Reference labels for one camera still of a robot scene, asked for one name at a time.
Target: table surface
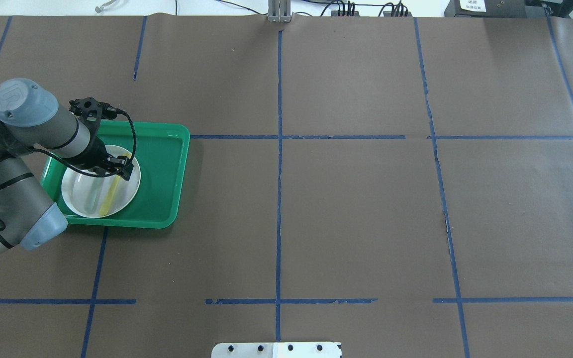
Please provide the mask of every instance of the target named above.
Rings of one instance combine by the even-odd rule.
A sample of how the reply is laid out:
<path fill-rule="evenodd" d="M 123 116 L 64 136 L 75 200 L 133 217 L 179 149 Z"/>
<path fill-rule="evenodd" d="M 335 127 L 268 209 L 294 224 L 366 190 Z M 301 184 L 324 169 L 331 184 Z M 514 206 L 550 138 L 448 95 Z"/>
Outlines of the table surface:
<path fill-rule="evenodd" d="M 573 20 L 0 16 L 12 77 L 192 137 L 172 226 L 0 256 L 0 357 L 573 356 Z"/>

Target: green tray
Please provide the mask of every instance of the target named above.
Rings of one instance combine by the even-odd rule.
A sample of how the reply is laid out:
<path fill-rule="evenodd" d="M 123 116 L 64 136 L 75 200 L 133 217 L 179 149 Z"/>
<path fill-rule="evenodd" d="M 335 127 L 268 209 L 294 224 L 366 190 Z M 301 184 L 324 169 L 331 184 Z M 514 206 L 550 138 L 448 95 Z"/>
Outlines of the green tray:
<path fill-rule="evenodd" d="M 108 217 L 85 218 L 73 213 L 61 195 L 61 179 L 66 168 L 58 161 L 48 159 L 41 185 L 70 224 L 162 229 L 174 222 L 189 151 L 189 130 L 180 124 L 143 122 L 135 122 L 134 128 L 141 185 L 130 204 Z M 98 136 L 105 144 L 132 150 L 132 131 L 127 122 L 105 120 L 100 125 Z"/>

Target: label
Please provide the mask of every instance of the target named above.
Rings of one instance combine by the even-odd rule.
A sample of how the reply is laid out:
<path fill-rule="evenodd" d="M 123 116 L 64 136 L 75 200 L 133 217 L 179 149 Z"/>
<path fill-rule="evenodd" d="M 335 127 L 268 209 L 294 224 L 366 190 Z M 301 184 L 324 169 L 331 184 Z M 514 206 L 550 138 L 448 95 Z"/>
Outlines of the label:
<path fill-rule="evenodd" d="M 486 12 L 484 0 L 459 0 L 459 4 L 464 10 Z"/>

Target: metal post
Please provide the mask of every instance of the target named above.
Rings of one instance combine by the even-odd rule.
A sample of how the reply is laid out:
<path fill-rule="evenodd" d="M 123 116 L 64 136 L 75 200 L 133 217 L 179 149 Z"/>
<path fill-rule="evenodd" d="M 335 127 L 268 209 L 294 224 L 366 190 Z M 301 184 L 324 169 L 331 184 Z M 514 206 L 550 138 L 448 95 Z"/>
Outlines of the metal post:
<path fill-rule="evenodd" d="M 291 22 L 291 0 L 269 0 L 269 22 Z"/>

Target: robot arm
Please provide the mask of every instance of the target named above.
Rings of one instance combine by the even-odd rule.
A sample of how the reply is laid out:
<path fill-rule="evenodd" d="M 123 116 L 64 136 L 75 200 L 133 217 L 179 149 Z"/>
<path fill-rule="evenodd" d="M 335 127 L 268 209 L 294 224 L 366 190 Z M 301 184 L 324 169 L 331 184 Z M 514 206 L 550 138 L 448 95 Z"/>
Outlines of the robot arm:
<path fill-rule="evenodd" d="M 0 254 L 16 245 L 33 250 L 68 225 L 57 204 L 19 158 L 35 151 L 45 152 L 34 149 L 35 144 L 61 157 L 78 172 L 95 173 L 86 175 L 120 175 L 125 180 L 131 175 L 131 159 L 114 158 L 96 136 L 100 120 L 127 113 L 91 97 L 71 100 L 70 104 L 70 111 L 79 118 L 31 80 L 13 79 L 0 86 Z"/>

